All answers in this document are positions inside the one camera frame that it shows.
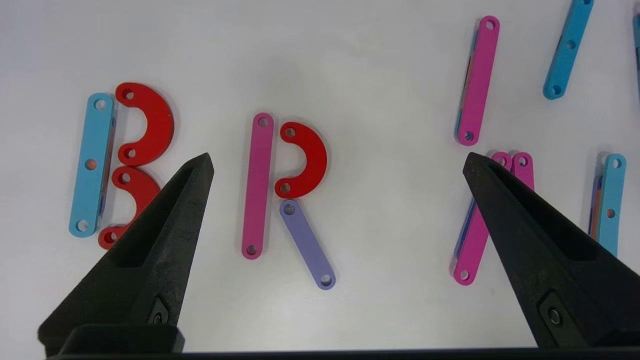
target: pink bar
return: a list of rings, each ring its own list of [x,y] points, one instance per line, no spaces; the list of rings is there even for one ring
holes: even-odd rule
[[[533,159],[526,152],[519,152],[513,156],[513,167],[511,172],[516,175],[521,182],[527,185],[531,190],[536,187],[533,181]]]
[[[467,84],[458,124],[458,141],[465,146],[475,145],[480,137],[499,33],[498,19],[486,16],[480,20],[476,43],[467,69]]]
[[[511,168],[511,156],[506,152],[496,152],[491,159],[500,163],[505,168]],[[470,285],[476,279],[484,246],[489,238],[480,210],[474,204],[471,212],[471,219],[467,228],[467,233],[462,239],[462,247],[458,254],[458,262],[453,270],[453,277],[461,285]]]
[[[273,128],[271,115],[259,113],[253,118],[242,232],[242,254],[249,260],[257,259],[262,254]]]

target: plastic piece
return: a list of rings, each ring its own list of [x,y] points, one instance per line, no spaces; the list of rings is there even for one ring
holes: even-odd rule
[[[511,157],[506,152],[496,152],[491,159],[501,163],[505,168],[511,168]],[[453,270],[454,279],[461,285],[470,285],[476,279],[484,246],[489,238],[480,209],[472,202],[470,216],[467,217],[465,228],[461,236],[458,261]]]
[[[593,180],[593,193],[591,196],[591,217],[589,218],[589,235],[594,240],[598,235],[598,214],[600,209],[600,196],[602,194],[602,176]]]
[[[636,5],[636,11],[640,10],[640,6]],[[640,95],[640,14],[635,13],[633,19],[634,27],[634,43],[636,50],[636,72],[638,80],[638,94]]]
[[[335,285],[335,274],[326,259],[320,244],[316,240],[305,214],[295,200],[285,200],[280,205],[280,216],[291,233],[298,251],[307,263],[316,284],[322,290],[329,290]]]
[[[527,185],[531,190],[536,189],[533,179],[533,158],[526,152],[519,152],[513,156],[511,173]]]
[[[147,118],[147,131],[133,143],[118,150],[124,165],[138,167],[158,159],[173,138],[173,115],[166,101],[153,89],[138,83],[122,83],[116,89],[116,99],[128,108],[139,108]]]
[[[594,1],[573,0],[571,3],[545,86],[542,89],[542,93],[549,100],[562,97],[566,91]]]
[[[113,99],[93,94],[86,104],[76,186],[71,205],[69,232],[79,238],[91,236],[98,228],[113,146]]]
[[[242,232],[242,254],[251,260],[257,259],[262,254],[273,128],[271,115],[260,113],[253,118]]]
[[[458,113],[457,138],[465,146],[475,145],[480,137],[499,33],[500,22],[498,19],[486,16],[480,20],[469,59],[465,89]]]
[[[133,196],[136,202],[136,214],[127,225],[110,226],[104,228],[98,236],[98,244],[109,250],[129,228],[133,220],[149,205],[151,200],[160,192],[160,186],[146,172],[132,167],[119,167],[113,171],[111,181],[117,188],[121,188]]]
[[[597,207],[596,241],[613,256],[618,256],[618,226],[627,160],[621,154],[607,156],[602,173],[600,203]]]
[[[297,122],[287,122],[280,128],[280,137],[285,142],[302,148],[307,157],[307,166],[296,177],[286,177],[276,182],[276,194],[283,199],[302,197],[318,186],[326,172],[326,149],[315,131]]]

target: hole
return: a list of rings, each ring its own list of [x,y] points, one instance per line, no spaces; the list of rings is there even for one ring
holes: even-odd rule
[[[85,232],[89,230],[89,223],[86,220],[80,220],[76,222],[76,229],[78,229],[78,231]]]
[[[296,207],[291,205],[291,204],[286,204],[284,206],[284,213],[287,215],[292,215],[293,213],[296,212]]]
[[[332,280],[333,279],[331,278],[331,275],[322,275],[322,277],[320,278],[320,283],[323,286],[329,286],[329,285],[331,285],[331,281]]]
[[[96,110],[104,110],[105,106],[107,106],[107,102],[102,99],[96,100],[95,103],[93,104],[93,107]]]
[[[133,157],[136,155],[136,150],[135,149],[126,149],[124,151],[124,156],[127,159],[133,159]]]
[[[556,308],[552,307],[551,309],[549,309],[548,315],[549,315],[549,320],[551,321],[552,324],[556,326],[560,326],[562,324],[562,316],[560,316],[560,313]]]
[[[291,185],[289,185],[289,183],[284,183],[280,185],[280,192],[288,193],[289,191],[291,191]]]
[[[98,161],[95,161],[94,159],[89,159],[84,163],[84,167],[87,170],[95,170],[95,168],[98,167]]]
[[[118,180],[120,181],[120,184],[126,185],[129,184],[129,181],[131,181],[131,176],[125,172],[122,175],[118,176]]]
[[[106,233],[104,235],[104,242],[106,242],[107,244],[112,244],[116,242],[117,239],[118,236],[116,235],[116,233]]]
[[[162,313],[158,312],[154,315],[154,319],[151,320],[152,323],[162,323],[163,319],[162,319]]]

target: white table surface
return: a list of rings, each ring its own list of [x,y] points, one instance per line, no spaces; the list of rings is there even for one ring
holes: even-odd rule
[[[165,184],[215,167],[179,327],[187,351],[522,347],[535,342],[491,242],[479,275],[449,264],[471,194],[469,151],[527,151],[536,190],[587,227],[598,157],[627,157],[620,259],[640,270],[634,2],[598,0],[566,95],[542,86],[567,1],[2,1],[0,348],[44,356],[40,323],[104,254],[67,231],[86,99],[136,81],[175,115]],[[453,132],[475,23],[501,23],[479,143]],[[301,202],[337,274],[320,290],[270,199],[266,249],[240,253],[250,121],[319,131],[330,164]],[[119,106],[111,169],[146,122]],[[272,181],[304,166],[276,142]],[[107,223],[132,198],[108,189]]]

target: red arc piece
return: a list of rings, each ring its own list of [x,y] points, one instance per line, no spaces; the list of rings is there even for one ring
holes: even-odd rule
[[[307,166],[296,177],[285,177],[276,182],[276,194],[283,199],[295,199],[315,189],[326,172],[326,149],[315,131],[298,122],[286,122],[280,128],[280,137],[285,142],[302,148],[307,157]]]
[[[128,108],[139,108],[147,118],[147,132],[133,143],[123,144],[118,159],[124,165],[138,167],[158,159],[173,138],[173,115],[166,101],[153,89],[138,83],[122,83],[116,99]]]
[[[136,214],[127,225],[105,227],[98,236],[98,244],[109,250],[113,244],[129,228],[133,220],[149,205],[149,202],[160,192],[160,186],[146,172],[132,167],[119,167],[113,171],[111,181],[133,196],[136,201]]]

